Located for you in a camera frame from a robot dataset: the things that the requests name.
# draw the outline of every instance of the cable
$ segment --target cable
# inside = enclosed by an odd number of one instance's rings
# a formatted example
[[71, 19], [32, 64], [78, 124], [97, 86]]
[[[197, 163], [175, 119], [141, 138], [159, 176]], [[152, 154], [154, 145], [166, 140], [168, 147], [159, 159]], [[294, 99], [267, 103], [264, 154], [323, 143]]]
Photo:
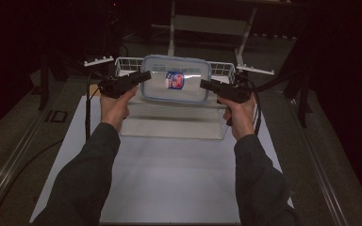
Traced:
[[46, 151], [48, 151], [49, 149], [55, 147], [56, 145], [58, 145], [59, 143], [63, 142], [64, 139], [58, 140], [55, 143], [49, 145], [48, 147], [42, 149], [41, 151], [39, 151], [36, 155], [34, 155], [34, 157], [32, 157], [30, 160], [28, 160], [25, 165], [20, 169], [20, 171], [17, 173], [17, 175], [13, 178], [11, 184], [8, 186], [8, 189], [5, 192], [5, 195], [3, 196], [2, 200], [0, 201], [0, 208], [2, 207], [2, 204], [4, 203], [5, 198], [7, 197], [8, 193], [10, 192], [10, 190], [13, 188], [13, 185], [16, 184], [16, 181], [19, 179], [20, 175], [22, 175], [23, 171], [37, 158], [39, 157], [41, 154], [45, 153]]
[[97, 88], [97, 89], [93, 92], [93, 94], [90, 96], [90, 100], [92, 100], [92, 97], [95, 95], [95, 93], [96, 93], [98, 90], [99, 90], [99, 88]]
[[91, 77], [95, 71], [97, 71], [98, 68], [94, 68], [90, 70], [90, 73], [88, 74], [87, 78], [87, 90], [86, 90], [86, 110], [85, 110], [85, 140], [88, 140], [91, 135], [91, 99], [90, 99], [90, 82]]
[[248, 77], [248, 82], [252, 85], [253, 94], [255, 95], [255, 100], [256, 100], [256, 104], [257, 104], [257, 109], [256, 109], [256, 113], [255, 113], [255, 118], [257, 116], [255, 134], [258, 135], [258, 131], [259, 131], [260, 125], [261, 125], [261, 103], [260, 103], [260, 99], [258, 97], [258, 92], [257, 92], [257, 88], [255, 86], [255, 83], [249, 77]]
[[125, 49], [125, 57], [128, 57], [128, 48], [122, 43], [120, 45]]

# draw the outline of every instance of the container lid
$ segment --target container lid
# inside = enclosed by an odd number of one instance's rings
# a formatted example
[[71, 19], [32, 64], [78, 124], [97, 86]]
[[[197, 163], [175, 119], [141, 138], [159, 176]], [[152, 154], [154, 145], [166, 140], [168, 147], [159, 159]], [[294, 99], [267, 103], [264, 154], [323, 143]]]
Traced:
[[144, 58], [141, 69], [152, 75], [140, 86], [147, 99], [190, 104], [207, 99], [207, 90], [200, 88], [201, 79], [210, 80], [210, 64], [205, 60], [151, 55]]

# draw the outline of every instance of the label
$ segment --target label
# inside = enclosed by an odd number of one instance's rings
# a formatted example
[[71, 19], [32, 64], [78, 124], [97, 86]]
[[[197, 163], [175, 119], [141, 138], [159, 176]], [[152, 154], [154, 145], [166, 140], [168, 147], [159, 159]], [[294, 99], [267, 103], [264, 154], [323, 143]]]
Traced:
[[177, 72], [167, 72], [166, 87], [167, 89], [182, 89], [184, 87], [184, 74]]

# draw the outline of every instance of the jacket sleeve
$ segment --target jacket sleeve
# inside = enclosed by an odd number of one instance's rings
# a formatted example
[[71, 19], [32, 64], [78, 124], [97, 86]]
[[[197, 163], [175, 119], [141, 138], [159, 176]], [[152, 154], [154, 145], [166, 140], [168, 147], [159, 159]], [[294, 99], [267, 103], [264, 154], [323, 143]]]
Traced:
[[100, 123], [81, 152], [58, 174], [49, 201], [32, 225], [99, 225], [120, 138]]
[[256, 135], [241, 138], [234, 147], [236, 195], [242, 225], [301, 225], [287, 203], [290, 188]]

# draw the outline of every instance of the person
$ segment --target person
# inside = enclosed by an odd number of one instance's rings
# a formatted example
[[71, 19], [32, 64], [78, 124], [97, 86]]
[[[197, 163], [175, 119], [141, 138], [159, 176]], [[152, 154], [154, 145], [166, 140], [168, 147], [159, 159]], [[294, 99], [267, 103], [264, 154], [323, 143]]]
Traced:
[[[99, 225], [120, 147], [119, 132], [129, 114], [128, 101], [136, 92], [133, 88], [119, 99], [101, 96], [101, 122], [81, 152], [60, 171], [46, 207], [32, 225]], [[232, 117], [237, 140], [235, 187], [241, 224], [300, 225], [299, 215], [288, 205], [288, 183], [255, 135], [253, 98], [243, 104], [218, 99], [228, 106], [223, 117]]]

